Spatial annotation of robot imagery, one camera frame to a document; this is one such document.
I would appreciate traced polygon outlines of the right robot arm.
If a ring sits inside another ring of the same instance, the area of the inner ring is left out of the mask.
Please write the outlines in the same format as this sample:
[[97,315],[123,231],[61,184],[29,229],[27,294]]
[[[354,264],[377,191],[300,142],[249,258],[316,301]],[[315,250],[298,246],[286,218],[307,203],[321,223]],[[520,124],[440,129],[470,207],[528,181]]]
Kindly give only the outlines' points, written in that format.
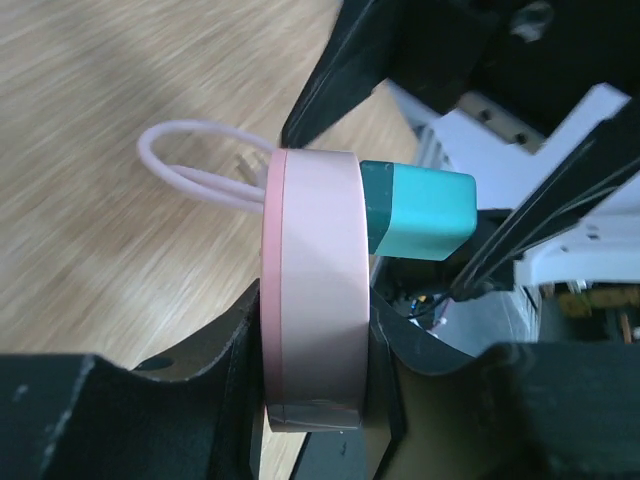
[[401,293],[639,279],[635,1],[344,1],[280,134],[310,145],[383,82],[451,166],[362,161],[368,249]]

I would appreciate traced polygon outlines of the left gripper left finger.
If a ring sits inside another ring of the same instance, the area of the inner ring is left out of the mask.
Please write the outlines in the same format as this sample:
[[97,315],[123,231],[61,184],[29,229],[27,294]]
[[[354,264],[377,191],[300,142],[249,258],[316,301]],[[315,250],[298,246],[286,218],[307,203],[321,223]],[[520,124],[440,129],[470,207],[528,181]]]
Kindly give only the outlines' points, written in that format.
[[5,479],[255,479],[259,287],[132,370],[95,354],[1,358]]

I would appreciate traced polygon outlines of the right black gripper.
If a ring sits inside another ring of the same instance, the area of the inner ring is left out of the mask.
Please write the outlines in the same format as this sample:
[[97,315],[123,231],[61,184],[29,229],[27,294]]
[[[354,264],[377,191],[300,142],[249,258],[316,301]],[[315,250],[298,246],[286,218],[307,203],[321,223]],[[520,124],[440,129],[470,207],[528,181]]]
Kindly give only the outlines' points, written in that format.
[[407,1],[400,21],[398,1],[344,1],[280,145],[308,146],[387,77],[439,114],[548,138],[596,85],[638,95],[639,4]]

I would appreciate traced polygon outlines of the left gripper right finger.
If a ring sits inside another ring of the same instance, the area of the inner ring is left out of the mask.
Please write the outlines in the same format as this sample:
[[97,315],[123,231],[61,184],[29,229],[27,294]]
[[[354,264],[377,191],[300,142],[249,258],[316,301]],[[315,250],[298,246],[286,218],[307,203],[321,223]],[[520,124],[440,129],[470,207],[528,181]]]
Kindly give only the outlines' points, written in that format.
[[371,298],[371,479],[635,479],[639,349],[499,343],[470,357]]

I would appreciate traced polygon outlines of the round pink socket base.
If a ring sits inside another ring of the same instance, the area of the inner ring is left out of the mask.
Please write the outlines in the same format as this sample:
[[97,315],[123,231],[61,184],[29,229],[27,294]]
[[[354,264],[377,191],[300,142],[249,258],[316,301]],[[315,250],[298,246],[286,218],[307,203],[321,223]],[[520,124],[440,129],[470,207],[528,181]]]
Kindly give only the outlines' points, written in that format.
[[352,153],[278,149],[261,242],[265,401],[275,432],[355,429],[366,390],[367,221]]

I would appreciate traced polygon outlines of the teal plug adapter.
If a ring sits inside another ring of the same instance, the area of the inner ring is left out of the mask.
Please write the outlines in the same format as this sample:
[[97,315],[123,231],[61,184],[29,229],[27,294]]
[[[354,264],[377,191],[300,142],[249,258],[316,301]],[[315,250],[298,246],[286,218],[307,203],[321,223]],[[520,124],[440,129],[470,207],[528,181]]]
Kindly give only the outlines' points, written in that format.
[[476,230],[472,176],[380,161],[360,171],[370,254],[443,261]]

